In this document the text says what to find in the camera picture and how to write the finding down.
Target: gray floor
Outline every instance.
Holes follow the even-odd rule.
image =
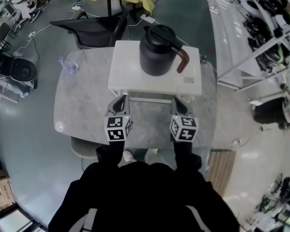
[[[27,24],[15,40],[15,49],[25,45],[27,36],[51,20],[69,19],[68,7],[77,0],[52,0],[51,5],[32,24]],[[107,15],[105,0],[87,1],[82,6],[98,16]],[[119,9],[113,2],[114,12]],[[160,24],[171,26],[188,44],[200,49],[216,66],[214,35],[205,0],[160,0],[153,12]],[[143,35],[141,22],[130,27],[131,40]],[[38,88],[19,104],[0,101],[0,158],[8,172],[17,202],[41,223],[47,225],[60,206],[69,184],[81,174],[81,159],[70,149],[69,137],[53,127],[53,106],[61,72],[59,57],[77,50],[74,37],[53,26],[35,37],[41,55],[38,63]],[[21,49],[25,58],[36,63],[37,54],[31,42]],[[85,160],[85,167],[92,161]]]

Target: kettle handle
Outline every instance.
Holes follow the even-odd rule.
[[[172,47],[172,49],[177,53],[178,56],[180,56],[180,58],[182,59],[180,65],[177,68],[177,73],[181,73],[183,72],[183,70],[185,69],[185,67],[187,66],[187,64],[190,61],[189,55],[187,54],[187,52],[183,49],[176,49],[175,47]]]

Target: black kettle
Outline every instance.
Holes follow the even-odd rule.
[[[176,38],[173,29],[165,25],[144,27],[146,35],[139,44],[140,66],[149,75],[164,75],[172,66],[176,55],[182,59],[177,72],[183,72],[189,56],[182,49],[183,43]]]

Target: white floor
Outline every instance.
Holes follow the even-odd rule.
[[[248,99],[249,92],[218,86],[213,148],[237,152],[224,200],[239,221],[252,214],[280,173],[290,176],[290,131],[259,131]],[[242,146],[233,146],[232,141],[239,138]]]

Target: brown wooden handle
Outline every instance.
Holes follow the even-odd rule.
[[[177,54],[182,59],[182,62],[180,63],[180,65],[177,68],[177,72],[181,73],[181,72],[183,72],[183,70],[185,69],[187,64],[189,63],[190,58],[189,58],[189,55],[187,54],[187,52],[185,50],[183,50],[183,49],[179,50],[177,52]]]

